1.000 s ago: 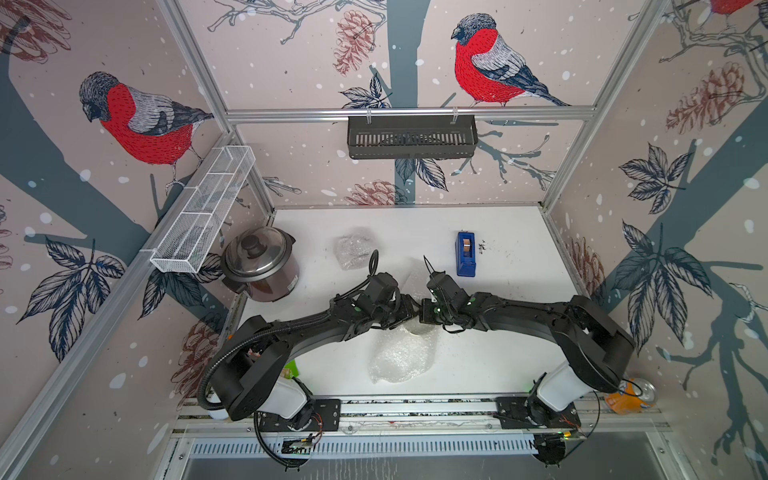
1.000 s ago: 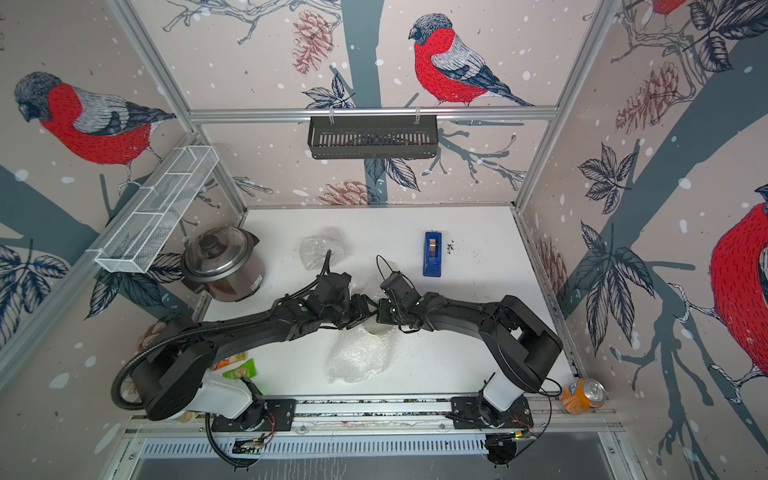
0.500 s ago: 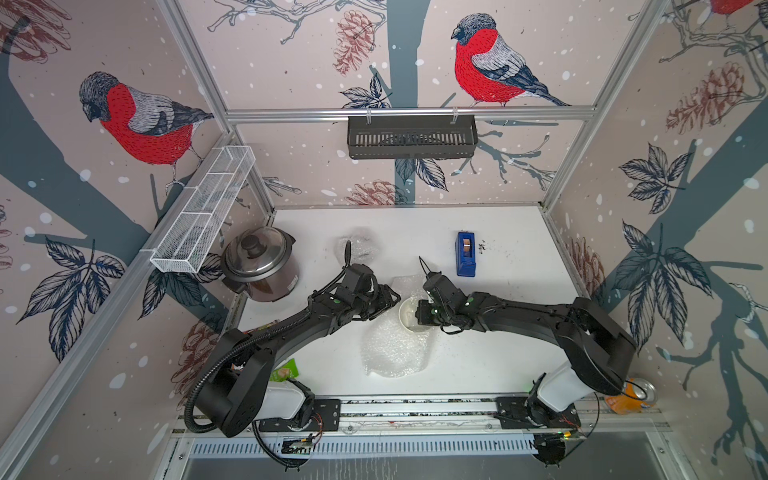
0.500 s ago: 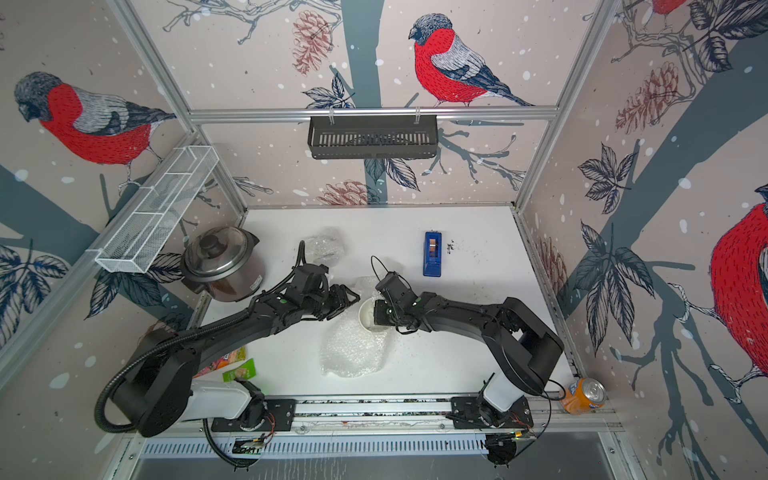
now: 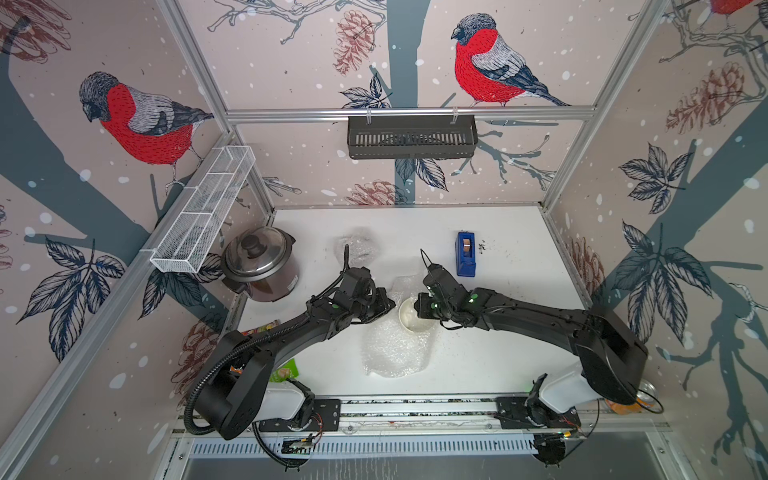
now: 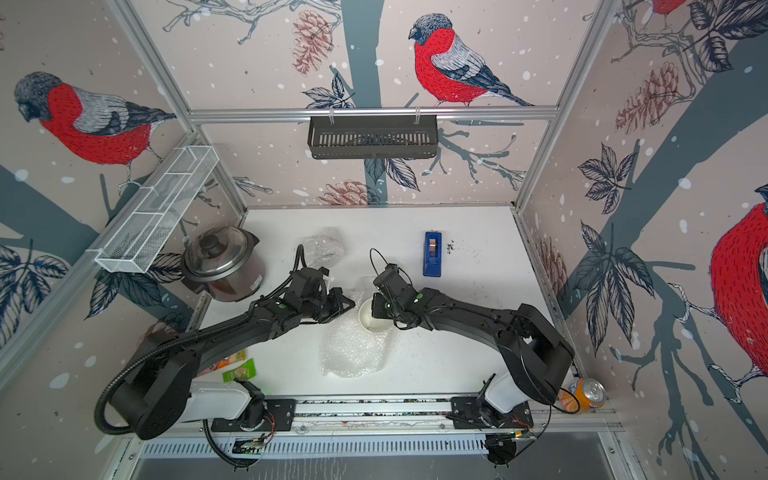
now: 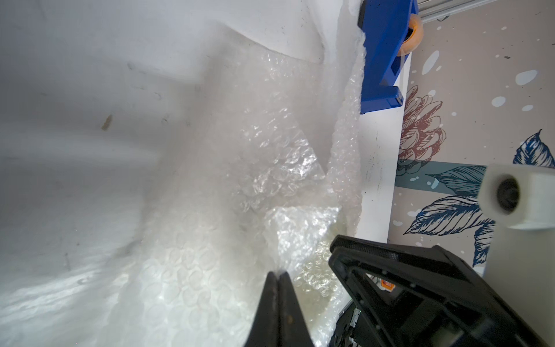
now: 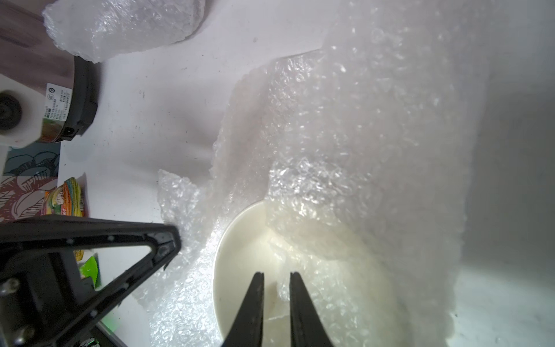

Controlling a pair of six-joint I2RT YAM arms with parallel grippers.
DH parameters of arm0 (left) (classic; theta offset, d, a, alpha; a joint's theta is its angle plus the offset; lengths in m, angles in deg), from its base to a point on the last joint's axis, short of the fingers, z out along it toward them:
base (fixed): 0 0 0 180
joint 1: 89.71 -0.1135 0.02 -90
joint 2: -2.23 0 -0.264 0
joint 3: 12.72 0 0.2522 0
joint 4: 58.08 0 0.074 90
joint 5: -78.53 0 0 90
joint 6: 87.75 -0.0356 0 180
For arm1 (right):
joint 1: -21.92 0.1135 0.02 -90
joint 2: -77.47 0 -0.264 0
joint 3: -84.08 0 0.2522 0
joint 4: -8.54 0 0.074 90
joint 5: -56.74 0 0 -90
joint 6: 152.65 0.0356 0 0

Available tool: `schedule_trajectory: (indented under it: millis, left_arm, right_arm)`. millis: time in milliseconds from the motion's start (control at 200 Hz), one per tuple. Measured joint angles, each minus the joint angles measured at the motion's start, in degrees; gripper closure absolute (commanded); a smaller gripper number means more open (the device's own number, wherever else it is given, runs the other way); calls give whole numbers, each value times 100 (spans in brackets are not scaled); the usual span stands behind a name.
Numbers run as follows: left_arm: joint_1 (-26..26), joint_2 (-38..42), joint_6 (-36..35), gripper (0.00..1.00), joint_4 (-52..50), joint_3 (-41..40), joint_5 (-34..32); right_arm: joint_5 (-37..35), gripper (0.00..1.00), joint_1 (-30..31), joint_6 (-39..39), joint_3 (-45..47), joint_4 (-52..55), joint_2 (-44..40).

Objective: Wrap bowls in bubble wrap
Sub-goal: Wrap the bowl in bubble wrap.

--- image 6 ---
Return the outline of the cream ceramic bowl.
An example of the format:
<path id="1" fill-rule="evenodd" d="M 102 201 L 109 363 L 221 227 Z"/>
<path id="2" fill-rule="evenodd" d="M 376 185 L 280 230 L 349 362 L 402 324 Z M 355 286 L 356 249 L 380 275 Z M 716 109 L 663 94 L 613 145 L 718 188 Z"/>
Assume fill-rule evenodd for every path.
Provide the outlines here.
<path id="1" fill-rule="evenodd" d="M 393 324 L 390 319 L 379 319 L 373 316 L 373 299 L 366 299 L 358 311 L 358 321 L 360 326 L 370 333 L 384 333 L 392 329 Z"/>

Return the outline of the bubble wrap sheet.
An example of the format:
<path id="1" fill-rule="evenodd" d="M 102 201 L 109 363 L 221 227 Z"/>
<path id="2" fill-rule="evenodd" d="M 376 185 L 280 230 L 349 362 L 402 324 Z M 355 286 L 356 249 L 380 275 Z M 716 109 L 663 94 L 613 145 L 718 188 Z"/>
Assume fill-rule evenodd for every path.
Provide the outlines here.
<path id="1" fill-rule="evenodd" d="M 345 295 L 356 306 L 333 320 L 320 343 L 320 370 L 324 376 L 351 379 L 382 370 L 395 339 L 394 325 L 384 333 L 370 333 L 358 321 L 362 303 L 376 292 L 372 277 L 361 277 Z"/>
<path id="2" fill-rule="evenodd" d="M 331 268 L 346 254 L 340 232 L 326 228 L 302 240 L 306 264 L 310 268 Z"/>

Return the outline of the blue tape dispenser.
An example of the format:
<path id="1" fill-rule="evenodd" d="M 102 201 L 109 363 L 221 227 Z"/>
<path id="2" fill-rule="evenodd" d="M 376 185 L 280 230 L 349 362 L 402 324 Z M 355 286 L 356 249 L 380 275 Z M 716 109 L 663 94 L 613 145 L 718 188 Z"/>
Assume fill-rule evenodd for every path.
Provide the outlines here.
<path id="1" fill-rule="evenodd" d="M 423 275 L 440 277 L 442 273 L 442 234 L 437 231 L 425 233 L 423 250 Z"/>

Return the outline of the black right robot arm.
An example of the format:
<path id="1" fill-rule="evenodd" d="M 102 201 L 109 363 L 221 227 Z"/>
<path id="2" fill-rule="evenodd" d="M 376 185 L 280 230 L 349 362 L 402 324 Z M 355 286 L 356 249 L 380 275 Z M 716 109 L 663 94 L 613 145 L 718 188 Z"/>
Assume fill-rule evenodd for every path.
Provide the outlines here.
<path id="1" fill-rule="evenodd" d="M 404 329 L 444 331 L 495 349 L 507 372 L 494 376 L 481 393 L 481 402 L 507 414 L 530 400 L 553 405 L 574 359 L 574 350 L 553 324 L 534 306 L 491 309 L 458 301 L 438 290 L 416 290 L 389 264 L 373 285 L 372 315 L 391 319 Z"/>

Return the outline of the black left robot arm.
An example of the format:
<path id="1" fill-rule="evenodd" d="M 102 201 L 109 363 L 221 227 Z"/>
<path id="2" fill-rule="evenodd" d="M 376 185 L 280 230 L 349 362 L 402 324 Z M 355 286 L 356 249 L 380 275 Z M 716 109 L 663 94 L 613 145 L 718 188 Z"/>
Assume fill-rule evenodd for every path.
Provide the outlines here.
<path id="1" fill-rule="evenodd" d="M 276 291 L 229 320 L 200 330 L 148 337 L 96 401 L 94 423 L 106 435 L 155 438 L 181 420 L 193 380 L 207 367 L 252 345 L 275 340 L 306 319 L 327 324 L 355 307 L 325 268 L 290 273 Z"/>

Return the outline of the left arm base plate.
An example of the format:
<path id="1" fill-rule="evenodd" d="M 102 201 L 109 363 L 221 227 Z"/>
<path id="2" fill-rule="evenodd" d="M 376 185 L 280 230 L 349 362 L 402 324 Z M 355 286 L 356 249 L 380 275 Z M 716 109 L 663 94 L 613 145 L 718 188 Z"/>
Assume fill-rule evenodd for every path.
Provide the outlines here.
<path id="1" fill-rule="evenodd" d="M 212 432 L 287 432 L 291 430 L 297 406 L 295 399 L 277 398 L 251 401 L 235 419 L 214 419 Z"/>

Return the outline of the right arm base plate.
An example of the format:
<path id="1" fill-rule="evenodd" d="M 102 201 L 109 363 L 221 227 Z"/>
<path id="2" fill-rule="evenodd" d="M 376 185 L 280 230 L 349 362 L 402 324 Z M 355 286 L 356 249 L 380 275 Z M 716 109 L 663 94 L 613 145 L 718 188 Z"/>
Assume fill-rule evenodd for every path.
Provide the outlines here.
<path id="1" fill-rule="evenodd" d="M 446 418 L 453 422 L 455 429 L 533 428 L 534 422 L 528 402 L 515 406 L 508 413 L 500 413 L 476 396 L 451 397 L 450 404 L 451 410 Z"/>

